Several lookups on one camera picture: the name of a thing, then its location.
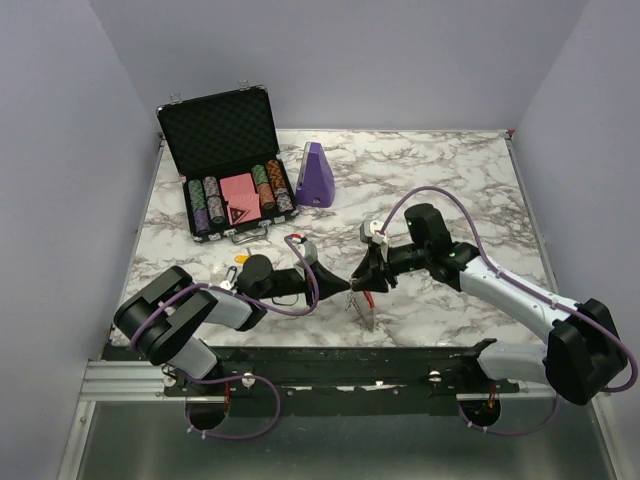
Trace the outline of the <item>metal key organizer red handle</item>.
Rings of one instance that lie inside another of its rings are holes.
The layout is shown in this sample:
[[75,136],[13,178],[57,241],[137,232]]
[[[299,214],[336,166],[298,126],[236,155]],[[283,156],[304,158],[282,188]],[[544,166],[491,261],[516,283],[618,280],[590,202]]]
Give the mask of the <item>metal key organizer red handle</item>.
[[347,294],[346,310],[352,310],[361,326],[373,331],[375,328],[375,301],[369,291],[350,291]]

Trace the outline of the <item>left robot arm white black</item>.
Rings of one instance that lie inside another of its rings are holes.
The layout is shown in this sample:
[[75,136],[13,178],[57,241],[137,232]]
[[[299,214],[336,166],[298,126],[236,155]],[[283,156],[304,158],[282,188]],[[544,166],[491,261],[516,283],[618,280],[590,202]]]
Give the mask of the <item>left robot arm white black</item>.
[[218,356],[195,338],[204,323],[244,332],[266,315],[255,302],[303,295],[309,306],[350,289],[314,256],[309,266],[276,270],[264,255],[250,256],[231,289],[196,284],[183,268],[163,272],[116,311],[114,326],[151,364],[167,364],[187,375],[201,395],[214,393],[222,380]]

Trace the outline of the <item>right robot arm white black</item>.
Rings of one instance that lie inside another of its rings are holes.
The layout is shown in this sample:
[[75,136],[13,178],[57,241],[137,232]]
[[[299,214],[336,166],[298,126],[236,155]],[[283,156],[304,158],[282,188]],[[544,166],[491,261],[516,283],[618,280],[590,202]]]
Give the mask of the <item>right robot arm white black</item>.
[[552,387],[562,398],[588,403],[621,373],[628,358],[608,308],[558,297],[518,276],[491,267],[479,249],[452,240],[438,209],[428,203],[404,213],[411,241],[388,243],[383,225],[367,220],[360,240],[367,252],[351,277],[355,291],[386,293],[399,275],[425,270],[431,278],[476,297],[524,325],[538,345],[490,341],[460,367],[460,379],[480,392],[495,380],[519,380]]

